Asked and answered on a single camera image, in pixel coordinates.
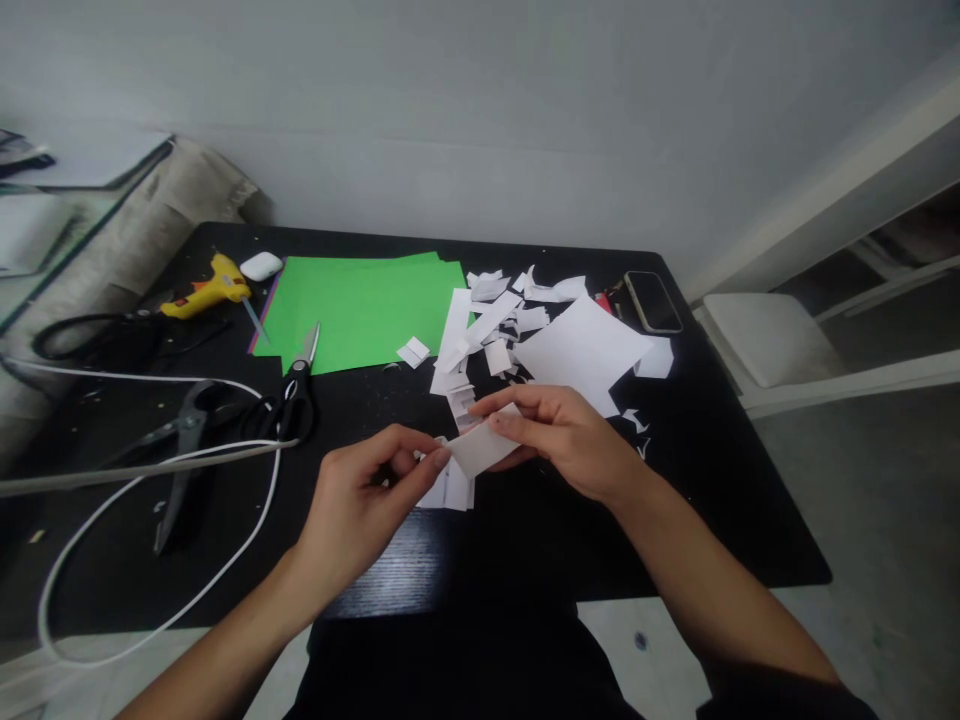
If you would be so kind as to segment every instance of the scissor blade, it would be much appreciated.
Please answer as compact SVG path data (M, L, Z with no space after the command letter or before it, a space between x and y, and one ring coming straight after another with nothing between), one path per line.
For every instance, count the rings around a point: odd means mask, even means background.
M313 358L316 357L317 355L317 341L319 339L320 339L320 321L318 320L317 324L313 326L313 330L307 333L307 337L303 342L303 354L309 358L308 362L311 365L313 365Z

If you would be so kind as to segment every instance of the white wall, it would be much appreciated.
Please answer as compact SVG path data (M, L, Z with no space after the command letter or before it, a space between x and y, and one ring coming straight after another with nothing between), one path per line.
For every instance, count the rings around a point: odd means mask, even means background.
M681 283L960 38L949 0L19 0L0 113L173 129L280 224L652 249Z

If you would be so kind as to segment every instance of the forearm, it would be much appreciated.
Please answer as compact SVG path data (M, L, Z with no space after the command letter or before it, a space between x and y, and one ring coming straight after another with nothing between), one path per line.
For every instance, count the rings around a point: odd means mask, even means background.
M312 620L312 610L296 605L289 561L290 553L118 717L242 717L283 648Z
M652 471L611 507L701 661L762 665L838 682L800 623Z

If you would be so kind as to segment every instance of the green paper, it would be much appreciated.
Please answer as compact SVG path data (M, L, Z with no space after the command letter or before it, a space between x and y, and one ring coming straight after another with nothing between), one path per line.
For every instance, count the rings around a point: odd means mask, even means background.
M257 356L277 355L284 369L320 321L313 374L399 362L397 349L416 336L436 354L460 263L412 256L397 260L290 258L267 313Z

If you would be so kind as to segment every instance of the smartphone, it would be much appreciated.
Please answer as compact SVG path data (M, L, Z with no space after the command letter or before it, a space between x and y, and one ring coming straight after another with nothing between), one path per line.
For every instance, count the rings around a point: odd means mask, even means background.
M683 321L673 306L663 280L656 273L631 270L623 276L647 332L654 334L678 333L683 330Z

